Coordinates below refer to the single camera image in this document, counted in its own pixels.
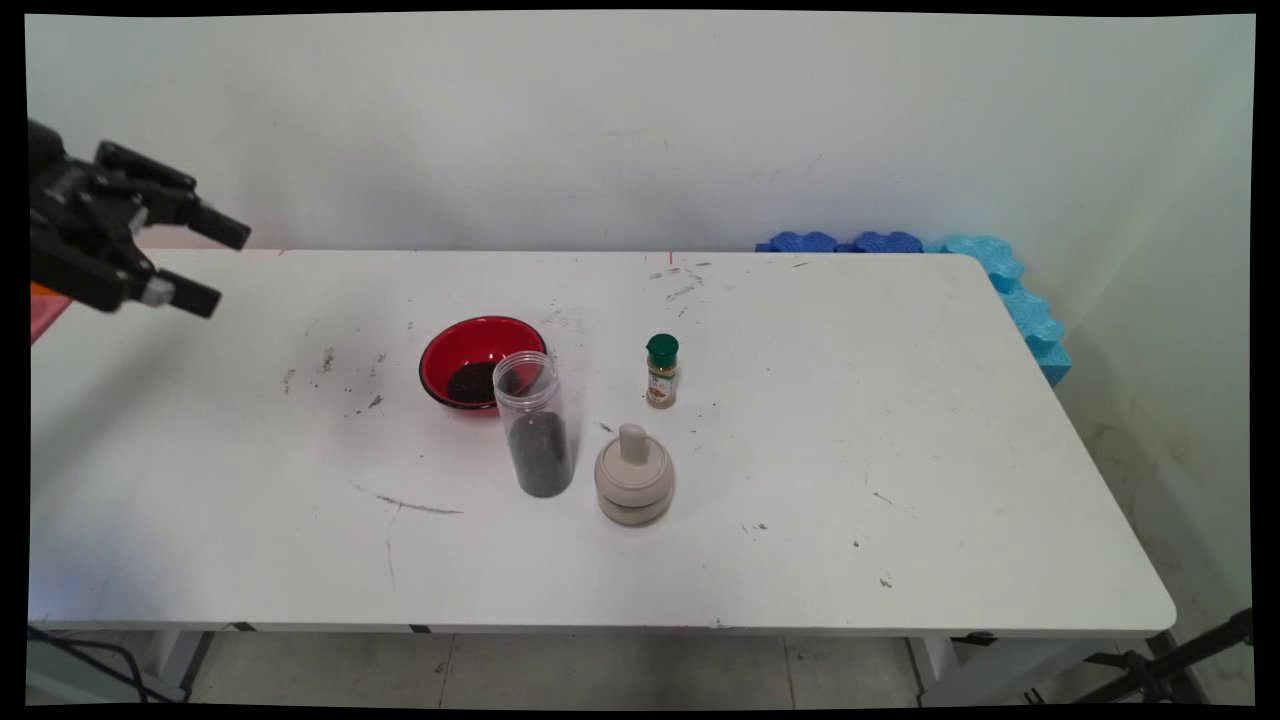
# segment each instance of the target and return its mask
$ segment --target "red bowl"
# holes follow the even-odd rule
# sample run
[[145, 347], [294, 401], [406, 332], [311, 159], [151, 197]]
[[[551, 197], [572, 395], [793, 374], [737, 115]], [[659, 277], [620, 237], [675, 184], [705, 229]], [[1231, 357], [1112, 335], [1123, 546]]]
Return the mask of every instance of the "red bowl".
[[463, 365], [471, 363], [500, 363], [503, 357], [521, 350], [547, 352], [543, 336], [527, 323], [502, 315], [471, 318], [456, 325], [449, 325], [428, 343], [422, 360], [417, 366], [417, 378], [422, 388], [436, 402], [461, 410], [484, 410], [497, 407], [498, 401], [460, 402], [447, 393], [449, 378]]

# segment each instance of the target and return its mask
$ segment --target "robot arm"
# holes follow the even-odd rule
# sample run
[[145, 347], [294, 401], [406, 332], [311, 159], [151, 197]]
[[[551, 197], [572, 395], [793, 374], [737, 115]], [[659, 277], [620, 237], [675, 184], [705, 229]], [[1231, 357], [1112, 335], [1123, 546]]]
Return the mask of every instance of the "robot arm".
[[105, 141], [92, 163], [77, 160], [29, 118], [27, 172], [33, 282], [108, 313], [137, 300], [214, 314], [220, 292], [157, 269], [133, 243], [143, 227], [163, 224], [244, 247], [250, 228], [197, 197], [195, 178]]

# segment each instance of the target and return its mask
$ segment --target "clear plastic jar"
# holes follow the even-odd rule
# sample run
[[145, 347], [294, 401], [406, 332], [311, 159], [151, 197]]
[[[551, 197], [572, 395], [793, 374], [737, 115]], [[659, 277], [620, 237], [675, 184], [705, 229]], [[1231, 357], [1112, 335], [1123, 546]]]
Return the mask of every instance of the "clear plastic jar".
[[573, 479], [573, 460], [556, 364], [534, 350], [513, 352], [493, 369], [493, 389], [521, 489], [559, 495]]

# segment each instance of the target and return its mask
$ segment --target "blue foam block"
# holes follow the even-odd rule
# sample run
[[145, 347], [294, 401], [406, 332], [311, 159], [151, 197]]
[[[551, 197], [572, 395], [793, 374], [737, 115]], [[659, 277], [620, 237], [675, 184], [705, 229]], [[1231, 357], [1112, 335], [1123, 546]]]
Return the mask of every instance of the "blue foam block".
[[905, 232], [864, 232], [854, 238], [854, 252], [923, 252], [920, 238]]
[[1015, 282], [1011, 292], [1001, 293], [1005, 309], [1012, 316], [1018, 332], [1023, 333], [1027, 347], [1037, 359], [1050, 352], [1057, 341], [1062, 340], [1062, 323], [1048, 315], [1048, 300], [1027, 292], [1020, 282]]
[[968, 255], [982, 263], [991, 284], [1000, 292], [1011, 292], [1014, 283], [1023, 275], [1023, 264], [1014, 260], [1014, 249], [998, 237], [989, 234], [979, 237], [965, 237], [960, 234], [947, 236], [942, 241], [942, 252]]
[[836, 238], [827, 233], [812, 232], [808, 234], [796, 234], [794, 232], [780, 232], [773, 236], [773, 240], [768, 242], [772, 250], [760, 250], [760, 246], [755, 246], [756, 252], [835, 252], [836, 251]]
[[1062, 350], [1062, 345], [1057, 342], [1053, 343], [1048, 352], [1037, 357], [1036, 361], [1039, 363], [1041, 372], [1044, 373], [1044, 379], [1048, 380], [1048, 387], [1056, 387], [1071, 369], [1071, 357], [1066, 354], [1066, 350]]

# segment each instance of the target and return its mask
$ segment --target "green cap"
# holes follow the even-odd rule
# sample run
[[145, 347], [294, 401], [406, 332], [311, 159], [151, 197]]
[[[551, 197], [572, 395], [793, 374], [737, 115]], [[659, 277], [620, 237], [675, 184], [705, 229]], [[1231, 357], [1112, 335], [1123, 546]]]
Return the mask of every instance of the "green cap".
[[667, 333], [655, 334], [649, 338], [649, 345], [644, 346], [649, 351], [649, 360], [659, 368], [671, 368], [676, 364], [676, 351], [680, 343]]

